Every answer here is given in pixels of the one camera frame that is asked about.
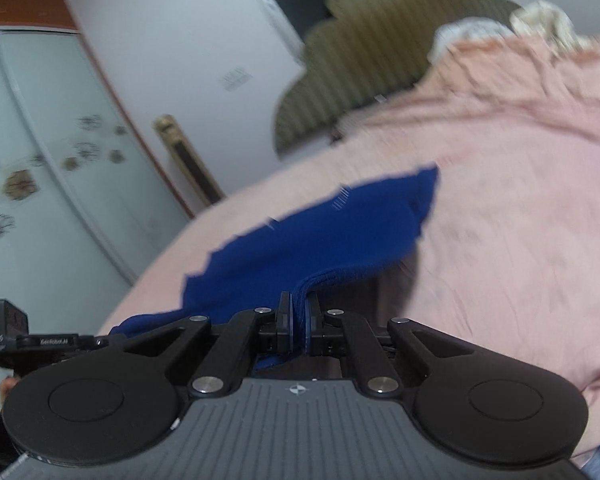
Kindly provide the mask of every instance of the wall socket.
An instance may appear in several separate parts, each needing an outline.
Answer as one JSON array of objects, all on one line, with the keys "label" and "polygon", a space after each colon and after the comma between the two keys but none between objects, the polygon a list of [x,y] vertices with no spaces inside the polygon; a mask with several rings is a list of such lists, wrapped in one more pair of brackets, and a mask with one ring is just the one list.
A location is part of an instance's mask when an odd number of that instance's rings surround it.
[{"label": "wall socket", "polygon": [[220,82],[225,90],[231,92],[244,85],[249,79],[251,79],[251,77],[251,74],[248,73],[243,67],[238,66],[224,74],[224,77],[220,80]]}]

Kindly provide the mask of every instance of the glass wardrobe door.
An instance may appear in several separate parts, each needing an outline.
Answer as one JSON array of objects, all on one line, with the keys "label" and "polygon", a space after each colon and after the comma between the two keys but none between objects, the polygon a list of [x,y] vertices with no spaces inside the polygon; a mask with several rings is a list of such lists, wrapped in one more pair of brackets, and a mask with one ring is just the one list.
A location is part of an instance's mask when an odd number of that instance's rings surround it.
[{"label": "glass wardrobe door", "polygon": [[0,298],[29,314],[32,333],[93,334],[128,290],[39,157],[0,70]]},{"label": "glass wardrobe door", "polygon": [[100,231],[139,276],[187,217],[138,146],[78,37],[5,32],[0,48],[33,129]]}]

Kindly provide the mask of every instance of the green striped headboard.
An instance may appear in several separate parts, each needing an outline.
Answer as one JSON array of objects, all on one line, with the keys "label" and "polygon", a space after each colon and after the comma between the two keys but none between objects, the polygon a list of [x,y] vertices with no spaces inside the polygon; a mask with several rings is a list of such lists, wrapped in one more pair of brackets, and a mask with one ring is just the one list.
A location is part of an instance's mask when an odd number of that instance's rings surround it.
[{"label": "green striped headboard", "polygon": [[429,67],[435,31],[469,16],[509,26],[509,0],[326,0],[333,18],[305,39],[306,73],[283,97],[275,124],[278,153],[307,140],[378,94],[409,88]]}]

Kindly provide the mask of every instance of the crumpled cloth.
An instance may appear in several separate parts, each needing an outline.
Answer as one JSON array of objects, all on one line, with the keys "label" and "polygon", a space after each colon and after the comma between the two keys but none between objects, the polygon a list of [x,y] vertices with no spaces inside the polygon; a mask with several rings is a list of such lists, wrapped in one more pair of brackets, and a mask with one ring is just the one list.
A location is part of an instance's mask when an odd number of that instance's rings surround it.
[{"label": "crumpled cloth", "polygon": [[500,22],[489,18],[465,18],[459,22],[447,23],[436,31],[427,59],[434,64],[450,45],[459,40],[486,40],[507,36],[513,36],[513,32]]},{"label": "crumpled cloth", "polygon": [[560,7],[538,0],[511,14],[511,27],[518,36],[539,34],[554,54],[589,50],[596,44],[587,36],[579,36],[573,22]]}]

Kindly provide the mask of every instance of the corduroy headboard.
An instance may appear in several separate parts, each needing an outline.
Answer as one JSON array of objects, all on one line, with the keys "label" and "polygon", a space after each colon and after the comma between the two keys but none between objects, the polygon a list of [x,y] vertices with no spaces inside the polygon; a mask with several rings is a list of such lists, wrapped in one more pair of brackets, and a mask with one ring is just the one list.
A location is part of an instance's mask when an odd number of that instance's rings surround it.
[{"label": "corduroy headboard", "polygon": [[429,67],[435,31],[469,16],[509,26],[509,0],[326,0],[333,17],[307,35],[306,73],[284,95],[275,124],[278,153],[378,94],[410,88]]}]

